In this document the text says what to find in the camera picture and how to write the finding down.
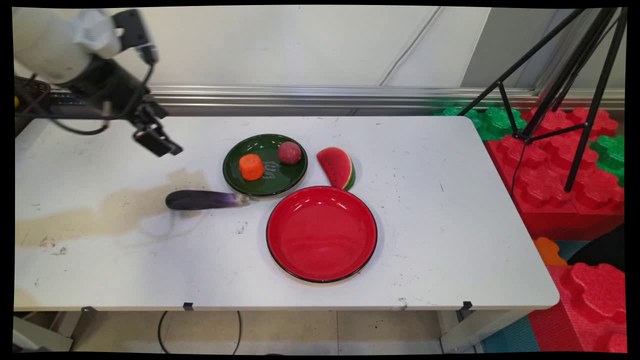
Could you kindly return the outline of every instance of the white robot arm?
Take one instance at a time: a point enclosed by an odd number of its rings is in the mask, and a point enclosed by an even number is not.
[[[166,136],[158,121],[168,113],[148,95],[146,83],[157,62],[157,51],[139,11],[130,9],[110,16],[103,9],[82,9],[72,21],[44,8],[12,8],[12,15],[13,57],[19,63],[51,84],[69,89],[89,107],[100,111],[108,103],[116,114],[58,116],[46,113],[35,104],[33,108],[38,112],[16,116],[125,119],[137,128],[133,138],[154,154],[176,155],[182,151],[182,147]],[[124,33],[118,36],[117,29],[123,29]],[[142,82],[111,59],[130,47],[135,47],[149,65]]]

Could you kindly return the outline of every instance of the toy watermelon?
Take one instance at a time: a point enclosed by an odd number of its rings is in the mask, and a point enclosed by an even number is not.
[[[349,155],[338,147],[328,147],[316,155],[334,188],[349,190],[356,181],[356,169]]]

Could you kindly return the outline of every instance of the black clip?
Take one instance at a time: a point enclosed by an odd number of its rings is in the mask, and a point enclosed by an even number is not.
[[[472,306],[473,306],[473,304],[471,304],[471,301],[463,301],[462,302],[462,307],[460,308],[460,311],[469,310],[469,309],[471,309]]]

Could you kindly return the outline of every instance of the tripod leg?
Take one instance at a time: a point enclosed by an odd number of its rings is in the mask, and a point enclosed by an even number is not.
[[[564,100],[564,97],[566,97],[566,94],[569,92],[569,89],[571,89],[571,86],[573,86],[573,82],[575,81],[575,79],[580,74],[580,71],[582,70],[584,65],[587,64],[587,61],[589,61],[591,55],[598,48],[598,46],[600,46],[600,43],[607,36],[609,31],[616,25],[616,23],[618,22],[618,19],[620,19],[620,18],[618,17],[616,20],[613,21],[613,23],[609,26],[609,28],[607,28],[607,31],[605,31],[604,34],[598,35],[598,37],[597,37],[597,38],[599,38],[598,42],[595,42],[596,38],[593,39],[592,43],[594,43],[594,45],[591,46],[589,48],[587,54],[585,54],[582,57],[582,59],[580,59],[579,65],[576,66],[575,72],[571,75],[571,77],[567,81],[567,84],[564,86],[564,89],[560,92],[560,95],[558,95],[558,97],[555,99],[554,106],[553,106],[553,108],[551,108],[551,111],[555,112],[555,111],[558,110],[558,108],[562,104],[562,101]]]
[[[622,11],[620,11],[620,19],[618,21],[618,25],[616,26],[616,32],[613,34],[613,39],[611,40],[611,45],[609,46],[609,52],[607,53],[607,57],[604,60],[602,72],[600,73],[600,79],[598,80],[596,91],[593,94],[593,100],[591,101],[591,106],[589,107],[589,114],[587,115],[586,122],[587,125],[584,130],[582,130],[582,136],[580,137],[580,142],[578,143],[578,149],[576,149],[575,151],[575,157],[573,158],[573,163],[571,164],[569,177],[567,178],[566,185],[564,186],[564,190],[566,192],[571,192],[571,189],[573,188],[573,182],[575,181],[575,176],[578,173],[578,168],[580,167],[580,162],[582,161],[582,155],[584,154],[584,149],[587,147],[589,134],[591,134],[591,128],[593,127],[593,123],[596,119],[596,112],[600,107],[600,101],[602,100],[604,89],[607,86],[609,75],[611,75],[613,63],[616,61],[616,55],[618,54],[618,49],[620,48],[620,43],[622,42],[622,36],[625,33],[626,25],[627,8],[622,8]]]
[[[464,116],[468,113],[469,110],[474,108],[482,99],[484,99],[490,92],[494,91],[495,88],[498,87],[498,82],[503,82],[509,75],[513,74],[515,70],[517,70],[522,64],[527,62],[527,60],[538,52],[544,45],[549,42],[549,40],[553,39],[560,31],[562,31],[571,21],[573,21],[578,15],[582,14],[585,9],[575,9],[569,16],[567,16],[560,24],[558,24],[553,30],[549,31],[540,41],[534,45],[531,50],[527,51],[515,64],[513,64],[510,68],[507,69],[502,75],[500,75],[488,88],[486,88],[480,95],[478,95],[466,108],[462,109],[462,111],[458,114],[459,116]]]
[[[551,89],[549,90],[545,98],[540,102],[538,110],[533,115],[533,117],[531,117],[531,120],[522,132],[525,137],[531,137],[534,134],[535,130],[537,130],[538,123],[547,114],[547,111],[551,106],[551,102],[556,98],[556,95],[558,94],[558,91],[560,91],[560,88],[566,83],[566,80],[569,78],[576,65],[582,58],[583,54],[586,52],[592,39],[597,34],[601,34],[600,30],[606,27],[606,25],[611,20],[611,17],[613,17],[613,13],[615,11],[616,8],[603,8],[600,10],[598,16],[596,16],[596,19],[593,21],[593,23],[591,23],[589,29],[584,34],[584,36],[578,43],[578,46],[569,57],[569,60],[567,60],[562,71],[560,72],[560,74],[558,74],[558,77],[554,81],[554,84],[551,86]]]
[[[507,92],[504,90],[504,85],[502,84],[502,82],[498,83],[498,89],[500,89],[500,96],[502,96],[504,109],[507,111],[507,116],[509,117],[509,122],[511,123],[511,130],[513,131],[513,136],[516,136],[518,134],[518,127],[516,126],[516,120],[513,118],[513,112],[511,111],[509,98],[507,97]]]

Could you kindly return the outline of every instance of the purple eggplant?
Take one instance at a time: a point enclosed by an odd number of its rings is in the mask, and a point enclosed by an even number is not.
[[[249,201],[244,195],[234,193],[205,192],[201,190],[179,190],[166,196],[167,208],[173,210],[204,210],[233,208]]]

